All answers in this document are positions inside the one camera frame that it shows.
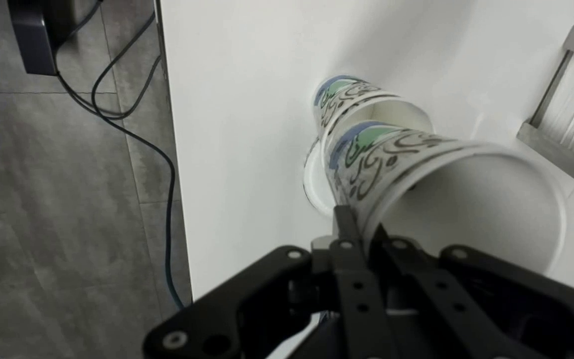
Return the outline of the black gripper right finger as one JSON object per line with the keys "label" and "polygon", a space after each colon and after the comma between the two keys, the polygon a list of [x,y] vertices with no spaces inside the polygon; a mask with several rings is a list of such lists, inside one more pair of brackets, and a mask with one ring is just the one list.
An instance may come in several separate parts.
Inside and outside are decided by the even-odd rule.
{"label": "black gripper right finger", "polygon": [[574,359],[574,288],[469,246],[429,256],[379,228],[369,262],[387,309],[439,359]]}

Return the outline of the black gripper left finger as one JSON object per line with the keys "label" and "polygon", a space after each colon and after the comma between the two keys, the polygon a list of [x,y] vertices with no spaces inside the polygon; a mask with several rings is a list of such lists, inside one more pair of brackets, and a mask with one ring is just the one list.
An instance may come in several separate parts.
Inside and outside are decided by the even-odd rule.
{"label": "black gripper left finger", "polygon": [[144,357],[265,359],[329,313],[293,359],[393,359],[383,293],[349,206],[335,208],[335,228],[327,248],[281,246],[154,327]]}

